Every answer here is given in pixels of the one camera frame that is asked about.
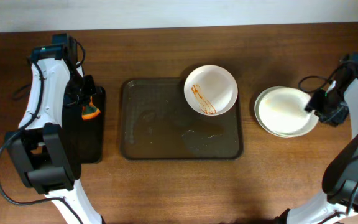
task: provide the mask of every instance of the stacked plates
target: stacked plates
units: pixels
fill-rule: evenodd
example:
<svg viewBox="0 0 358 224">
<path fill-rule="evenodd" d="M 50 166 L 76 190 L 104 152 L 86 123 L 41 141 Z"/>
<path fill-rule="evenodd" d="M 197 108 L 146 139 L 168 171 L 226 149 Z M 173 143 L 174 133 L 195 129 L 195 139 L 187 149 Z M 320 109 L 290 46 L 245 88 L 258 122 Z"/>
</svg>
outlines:
<svg viewBox="0 0 358 224">
<path fill-rule="evenodd" d="M 304 108 L 310 96 L 287 87 L 271 87 L 263 91 L 255 102 L 255 115 L 259 124 L 268 132 L 284 137 L 302 136 L 310 132 L 318 117 Z"/>
</svg>

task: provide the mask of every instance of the white wall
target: white wall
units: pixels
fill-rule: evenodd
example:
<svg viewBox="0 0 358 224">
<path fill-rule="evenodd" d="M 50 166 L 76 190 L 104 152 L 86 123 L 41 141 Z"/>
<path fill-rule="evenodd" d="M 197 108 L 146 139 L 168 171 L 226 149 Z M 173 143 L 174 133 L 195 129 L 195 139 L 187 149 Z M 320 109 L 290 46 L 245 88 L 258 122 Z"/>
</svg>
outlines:
<svg viewBox="0 0 358 224">
<path fill-rule="evenodd" d="M 358 21 L 358 0 L 0 0 L 0 32 Z"/>
</svg>

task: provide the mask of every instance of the orange object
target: orange object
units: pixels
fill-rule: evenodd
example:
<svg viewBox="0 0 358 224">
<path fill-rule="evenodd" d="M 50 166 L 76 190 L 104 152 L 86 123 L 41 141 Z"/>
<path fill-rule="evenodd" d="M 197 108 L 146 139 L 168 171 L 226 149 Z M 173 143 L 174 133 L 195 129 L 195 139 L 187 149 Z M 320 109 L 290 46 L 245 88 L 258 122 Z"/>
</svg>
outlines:
<svg viewBox="0 0 358 224">
<path fill-rule="evenodd" d="M 82 120 L 89 120 L 97 117 L 100 114 L 99 108 L 95 107 L 92 102 L 92 96 L 91 96 L 91 102 L 88 106 L 82 107 Z"/>
</svg>

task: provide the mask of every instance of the sauce stain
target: sauce stain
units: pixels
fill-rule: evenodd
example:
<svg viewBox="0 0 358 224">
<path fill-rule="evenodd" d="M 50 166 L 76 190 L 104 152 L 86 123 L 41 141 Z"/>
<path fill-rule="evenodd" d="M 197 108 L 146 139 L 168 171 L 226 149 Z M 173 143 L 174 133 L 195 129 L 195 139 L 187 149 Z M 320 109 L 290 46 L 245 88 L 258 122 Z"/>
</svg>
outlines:
<svg viewBox="0 0 358 224">
<path fill-rule="evenodd" d="M 198 103 L 200 104 L 200 109 L 205 113 L 205 114 L 216 114 L 216 109 L 214 108 L 214 106 L 211 104 L 211 102 L 209 102 L 209 100 L 207 100 L 201 91 L 201 87 L 199 86 L 199 84 L 195 84 L 191 87 L 191 90 L 196 98 L 196 100 L 198 101 Z"/>
</svg>

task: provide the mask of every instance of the water spill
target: water spill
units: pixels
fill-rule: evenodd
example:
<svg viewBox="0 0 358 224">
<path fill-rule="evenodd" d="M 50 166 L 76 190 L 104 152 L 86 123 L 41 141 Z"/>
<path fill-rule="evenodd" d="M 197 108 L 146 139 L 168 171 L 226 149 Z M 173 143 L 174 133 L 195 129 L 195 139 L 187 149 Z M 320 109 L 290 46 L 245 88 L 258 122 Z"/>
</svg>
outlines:
<svg viewBox="0 0 358 224">
<path fill-rule="evenodd" d="M 198 152 L 208 152 L 209 146 L 223 134 L 224 129 L 217 124 L 185 120 L 179 114 L 175 116 L 175 113 L 158 118 L 155 111 L 145 111 L 135 122 L 135 144 L 127 146 L 127 153 L 134 157 L 147 157 L 151 154 L 194 157 Z"/>
</svg>

